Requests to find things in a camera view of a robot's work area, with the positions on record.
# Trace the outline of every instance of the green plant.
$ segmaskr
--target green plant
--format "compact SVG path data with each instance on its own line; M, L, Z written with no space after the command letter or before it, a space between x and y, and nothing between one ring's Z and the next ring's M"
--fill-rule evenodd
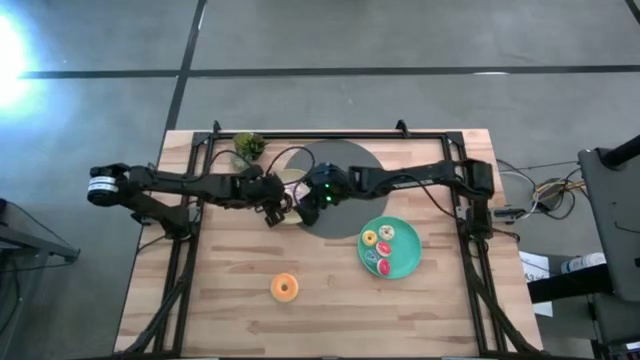
M238 133L233 137L236 152L249 161L258 160L267 143L264 138L254 133Z

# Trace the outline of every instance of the wooden tabletop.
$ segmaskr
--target wooden tabletop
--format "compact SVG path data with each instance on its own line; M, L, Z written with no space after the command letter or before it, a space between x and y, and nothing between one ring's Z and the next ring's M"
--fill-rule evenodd
M461 131L470 158L496 164L487 130ZM192 134L167 133L161 170L186 170ZM372 152L386 169L443 159L439 140L354 142ZM259 163L266 169L281 150L306 143L309 141L272 141ZM231 141L218 141L215 151L229 148ZM283 168L292 154L283 156L274 169ZM221 156L212 170L232 171L227 155ZM503 205L497 171L495 189L491 206ZM449 190L443 186L430 190L451 211ZM179 202L175 195L155 197L170 205ZM384 213L405 219L421 237L421 263L404 279L380 279L367 272L356 255L357 236L322 239L297 226L269 229L263 216L253 210L206 206L183 356L477 355L454 221L441 213L422 189L391 193ZM161 228L151 226L144 230L141 244L160 235ZM157 310L170 247L170 241L160 241L137 256L116 350L130 345ZM541 349L514 240L496 234L490 240L489 258L500 305L525 338ZM293 274L300 285L298 297L289 304L276 302L269 292L272 278L283 272ZM483 319L493 344L486 308ZM174 321L175 316L170 318L168 344Z

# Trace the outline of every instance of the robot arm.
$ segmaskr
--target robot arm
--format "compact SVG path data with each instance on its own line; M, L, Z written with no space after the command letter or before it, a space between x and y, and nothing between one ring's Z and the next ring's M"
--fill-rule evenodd
M167 206L146 191L193 196L225 209L260 207L273 226L284 219L281 201L284 186L275 175L263 176L262 168L251 166L240 174L189 176L158 171L145 166L112 164L94 167L87 199L97 206L122 205L133 210L136 221L158 221L168 237L184 239L192 234L189 211Z
M439 184L471 200L474 217L483 222L481 228L491 228L488 211L481 210L493 196L493 173L491 165L477 160L440 161L398 170L351 166L348 172L322 163L302 180L310 190L302 199L292 199L280 178L265 175L258 165L239 174L190 176L113 164L94 167L90 174L87 198L91 203L122 205L133 210L132 217L141 223L146 218L154 219L173 239L192 234L188 209L167 206L145 194L146 191L192 196L225 209L255 208L265 212L265 220L271 227L284 220L284 212L291 208L293 201L303 223L312 226L320 209L326 209L329 204L338 205L349 198L371 200L395 190Z

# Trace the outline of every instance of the gray floor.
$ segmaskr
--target gray floor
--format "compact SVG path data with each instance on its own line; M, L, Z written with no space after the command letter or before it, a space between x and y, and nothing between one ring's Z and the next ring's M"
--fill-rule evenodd
M10 24L18 34L10 58L23 70L178 69L195 5L0 0L0 32ZM640 64L639 38L623 0L210 0L193 68ZM74 266L45 272L14 358L110 353L140 228L127 211L86 201L88 170L155 162L175 83L0 89L0 196L82 248ZM489 128L498 157L533 165L638 134L638 94L638 73L190 79L177 128L389 128L402 118L414 128ZM526 204L527 183L503 183L511 203ZM515 229L525 251L599 249L581 197L565 221L535 216ZM541 330L547 349L590 355L544 322Z

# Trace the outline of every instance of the pink donut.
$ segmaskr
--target pink donut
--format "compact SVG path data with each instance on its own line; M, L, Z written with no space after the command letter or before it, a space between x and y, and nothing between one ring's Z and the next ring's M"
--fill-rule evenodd
M380 241L376 244L376 251L378 251L378 254L382 257L389 257L389 255L391 255L391 245L387 242Z
M391 273L391 263L387 259L380 259L378 265L376 265L378 273L382 276L389 276Z

